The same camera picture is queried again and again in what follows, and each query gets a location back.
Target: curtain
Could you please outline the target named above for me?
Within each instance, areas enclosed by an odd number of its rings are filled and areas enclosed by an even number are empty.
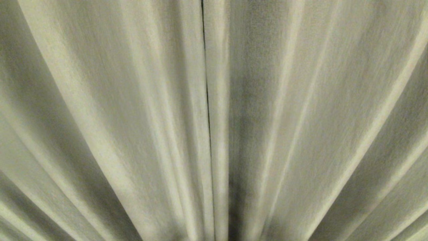
[[[428,2],[0,1],[0,239],[428,239]]]

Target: white fabric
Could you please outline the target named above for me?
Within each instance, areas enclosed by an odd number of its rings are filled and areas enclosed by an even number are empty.
[[[428,238],[428,3],[0,2],[0,239]]]

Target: textured fabric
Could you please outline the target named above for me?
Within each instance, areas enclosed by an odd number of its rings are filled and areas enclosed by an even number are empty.
[[[428,238],[428,2],[0,1],[0,240]]]

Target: curtain panel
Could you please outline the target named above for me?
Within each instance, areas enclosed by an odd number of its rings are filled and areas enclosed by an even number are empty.
[[[0,239],[428,240],[428,2],[0,1]]]

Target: draped cloth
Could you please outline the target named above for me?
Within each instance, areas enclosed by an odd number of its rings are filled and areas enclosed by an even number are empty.
[[[428,2],[0,1],[0,239],[428,240]]]

